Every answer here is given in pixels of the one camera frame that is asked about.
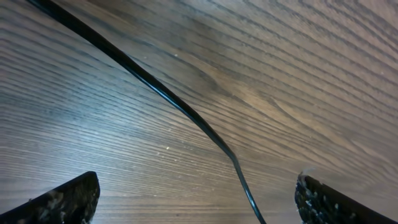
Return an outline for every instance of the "black cable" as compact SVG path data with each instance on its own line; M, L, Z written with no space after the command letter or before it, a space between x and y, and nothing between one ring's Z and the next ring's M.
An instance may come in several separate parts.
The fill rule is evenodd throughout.
M238 158L235 156L234 152L228 147L224 140L210 127L210 125L186 102L182 101L176 94L170 91L166 86L161 84L155 77L141 68L136 62L131 60L125 53L107 41L103 36L97 33L95 30L90 28L84 22L76 18L74 15L70 14L68 11L61 8L59 5L55 4L51 0L27 0L41 11L60 22L62 25L71 29L82 38L86 39L92 43L95 47L102 50L106 55L115 60L118 64L123 66L132 75L138 78L145 85L149 86L155 92L157 92L161 97L179 109L183 114L188 116L202 131L204 131L207 136L210 137L213 142L220 147L225 154L232 160L234 164L236 173L238 174L239 180L241 181L242 187L248 196L250 205L252 206L254 213L259 219L260 223L266 224L261 212L259 211L253 196L250 193L249 186L246 183L241 167L238 162Z

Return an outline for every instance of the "black object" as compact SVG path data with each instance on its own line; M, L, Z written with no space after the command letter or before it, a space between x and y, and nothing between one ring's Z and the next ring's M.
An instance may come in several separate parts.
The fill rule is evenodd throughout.
M55 4L51 0L27 0L34 6L39 8L41 11L71 29L78 35L82 36L84 39L92 43L95 47L102 50L106 55L115 60L118 64L123 66L132 75L138 78L141 82L147 85L149 88L153 89L161 97L171 103L174 107L180 110L183 114L189 117L203 132L209 136L214 143L220 147L225 154L232 160L234 164L236 173L241 181L242 187L246 196L249 199L250 205L252 206L254 213L259 219L260 223L266 224L264 221L260 210L258 209L253 196L250 193L249 186L244 179L241 166L239 165L238 158L235 156L234 152L229 148L229 146L224 142L224 140L211 128L211 126L186 102L182 101L176 94L170 91L166 86L161 84L155 77L141 68L136 62L131 60L125 53L107 41L103 36L93 30L91 27L86 25L84 22L76 18L74 15L70 14L68 11L62 9L59 5Z
M303 174L297 178L294 199L306 224L398 224Z
M75 179L0 215L7 224L89 224L100 197L95 172Z

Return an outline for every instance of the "cable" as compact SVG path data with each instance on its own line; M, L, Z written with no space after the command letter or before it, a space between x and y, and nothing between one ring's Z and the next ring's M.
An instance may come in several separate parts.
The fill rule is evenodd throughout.
M161 97L171 103L174 107L180 110L183 114L185 114L189 119L191 119L202 131L204 131L207 136L218 147L220 147L225 154L232 160L234 164L236 173L238 174L239 180L241 181L242 187L246 196L248 196L250 205L252 206L254 213L259 219L261 224L266 224L264 221L261 212L259 211L253 196L250 193L249 186L246 183L241 166L239 165L238 158L235 156L234 152L228 147L228 145L224 142L224 140L210 127L210 125L186 102L182 101L176 94L170 91L166 86L161 84L155 77L141 68L136 62L134 62L130 57L128 57L125 53L107 41L103 36L97 33L95 30L90 28L84 22L76 18L74 15L70 14L68 11L64 10L59 5L55 4L51 0L27 0L35 7L39 8L41 11L71 29L82 38L86 39L90 43L92 43L95 47L102 50L106 55L115 60L118 64L124 67L127 71L129 71L132 75L138 78L145 85L149 86L149 88L153 89L157 92Z

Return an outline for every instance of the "wooden surface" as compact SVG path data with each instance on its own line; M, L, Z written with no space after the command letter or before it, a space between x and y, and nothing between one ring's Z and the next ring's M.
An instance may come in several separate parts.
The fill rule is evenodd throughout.
M268 223L304 169L398 220L398 2L64 0L233 148ZM95 223L257 223L191 121L23 0L1 0L0 212L88 170Z

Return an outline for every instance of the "wire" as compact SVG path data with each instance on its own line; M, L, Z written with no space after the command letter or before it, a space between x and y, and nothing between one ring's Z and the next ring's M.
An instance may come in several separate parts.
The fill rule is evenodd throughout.
M266 224L264 221L261 212L259 211L253 196L250 193L249 186L246 183L241 166L239 165L238 158L235 156L234 152L228 147L228 145L224 142L224 140L211 128L211 126L186 102L182 101L176 94L170 91L166 86L161 84L155 77L141 68L136 62L134 62L130 57L128 57L125 53L107 41L103 36L97 33L95 30L90 28L84 22L76 18L74 15L70 14L68 11L64 10L59 5L55 4L51 0L27 0L35 7L39 8L41 11L71 29L82 38L86 39L90 43L92 43L95 47L102 50L106 55L115 60L118 64L124 67L127 71L129 71L132 75L138 78L145 85L149 86L149 88L153 89L157 92L161 97L171 103L174 107L180 110L183 114L188 116L202 131L204 131L207 136L214 143L217 144L227 156L232 160L234 164L236 173L238 174L239 180L241 181L242 187L246 196L248 196L250 205L252 206L254 213L256 214L258 220L262 224Z

